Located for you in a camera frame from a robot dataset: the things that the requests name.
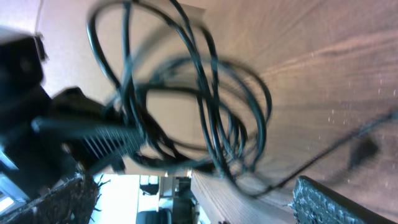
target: wood grain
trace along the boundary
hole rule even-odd
[[[271,90],[274,111],[258,166],[269,183],[398,104],[397,1],[215,1],[203,18],[218,52],[252,65]],[[230,106],[249,116],[241,105]],[[194,129],[195,141],[202,141],[200,125]],[[304,174],[398,222],[397,133],[396,123],[371,133],[379,153],[351,172],[350,152],[359,139]],[[246,185],[260,188],[251,180]],[[293,186],[261,201],[292,217],[284,205]],[[285,216],[266,206],[259,211],[258,202],[222,180],[196,173],[192,190],[213,222],[294,222],[275,222]]]

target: black cable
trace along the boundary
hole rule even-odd
[[[208,29],[199,22],[191,23],[181,5],[176,0],[170,1],[181,15],[185,29],[161,10],[146,2],[139,1],[104,1],[94,7],[88,18],[87,33],[91,49],[93,50],[95,58],[102,71],[116,87],[116,93],[104,110],[109,111],[113,108],[115,102],[120,100],[123,108],[121,111],[124,113],[126,118],[126,125],[139,128],[141,133],[146,137],[149,145],[161,155],[161,159],[153,159],[137,153],[131,157],[131,159],[136,163],[152,169],[168,171],[175,171],[189,167],[207,174],[215,174],[216,171],[216,175],[225,177],[241,193],[252,197],[259,197],[274,189],[283,187],[287,182],[299,175],[299,173],[349,140],[372,131],[374,128],[386,121],[393,118],[396,119],[396,113],[388,114],[365,128],[361,128],[332,144],[328,149],[309,160],[291,175],[282,179],[278,184],[267,187],[256,193],[245,191],[238,185],[236,178],[246,172],[254,172],[258,160],[264,153],[267,136],[266,124],[269,122],[272,111],[271,93],[266,84],[259,78],[259,75],[248,66],[231,60],[219,59],[216,53],[215,43]],[[96,34],[96,18],[104,9],[114,5],[124,6],[122,28],[124,70],[122,82],[117,79],[106,61]],[[155,44],[153,44],[152,41],[157,42],[161,38],[157,36],[149,37],[143,48],[130,53],[129,21],[131,8],[133,6],[149,11],[161,18],[167,25],[169,25],[169,27],[173,28],[177,32],[190,53],[188,57],[179,56],[160,64],[155,69],[153,76],[147,83],[135,83],[133,82],[133,76],[141,64],[142,54],[146,52],[146,47],[153,47]],[[199,54],[192,27],[198,29],[203,34],[206,43],[208,44],[210,58],[201,57]],[[211,67],[211,88],[203,69],[204,63],[209,64]],[[193,64],[195,67],[195,76],[197,78],[196,85],[181,82],[180,76],[184,74],[181,74],[178,70],[188,64]],[[220,82],[218,70],[224,71],[223,74],[227,74],[227,77],[235,82],[235,84],[240,87],[241,91],[236,91],[232,89],[230,85]],[[266,99],[266,108],[264,108],[265,112],[260,108],[253,92],[243,82],[244,78],[238,75],[238,72],[243,72],[255,79],[261,87],[262,93]],[[234,114],[228,108],[227,104],[225,104],[220,98],[218,93],[219,88],[226,90],[248,107],[256,120],[257,129],[255,132],[248,134],[247,129],[239,116]],[[197,99],[206,147],[187,144],[171,139],[167,136],[146,108],[147,92],[151,90],[167,92],[174,91],[181,94],[191,95]],[[203,103],[206,104],[210,130],[207,128],[206,113]],[[227,132],[225,132],[223,123],[221,122],[220,110],[224,110],[228,117]],[[255,140],[255,143],[252,146],[246,145],[248,142],[253,140]],[[175,147],[176,145],[199,151],[203,151],[205,149],[208,152],[208,156],[205,156],[200,160],[190,159],[181,154]],[[231,171],[231,164],[234,162],[238,162],[241,165],[241,170],[236,173],[232,173]]]

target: wooden table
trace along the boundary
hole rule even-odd
[[[203,19],[218,52],[252,65],[271,90],[274,110],[258,165],[269,183],[398,105],[398,1],[215,1]],[[304,174],[398,222],[398,124],[369,137],[379,153],[360,167],[348,170],[355,140]],[[192,182],[215,223],[294,223],[286,207],[293,187],[249,200],[223,180],[194,173]]]

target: wooden surface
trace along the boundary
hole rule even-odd
[[[398,105],[398,1],[215,1],[203,18],[218,52],[252,65],[271,90],[274,110],[258,166],[270,184]],[[202,141],[199,124],[195,131]],[[398,124],[370,137],[379,153],[362,166],[347,170],[355,140],[304,174],[398,222]],[[215,223],[294,223],[285,206],[294,182],[249,200],[194,173],[192,190]]]

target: bright light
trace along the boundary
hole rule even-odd
[[[9,197],[3,199],[0,202],[0,212],[5,210],[6,208],[10,207],[13,203],[14,203],[14,201],[11,198],[9,198]]]

